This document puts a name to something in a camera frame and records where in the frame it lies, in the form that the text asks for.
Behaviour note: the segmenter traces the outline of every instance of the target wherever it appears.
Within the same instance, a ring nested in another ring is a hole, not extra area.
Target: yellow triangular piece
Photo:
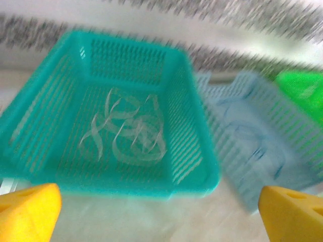
[[[0,196],[0,241],[49,242],[61,206],[56,184]]]
[[[322,198],[268,186],[258,207],[271,242],[323,241]]]

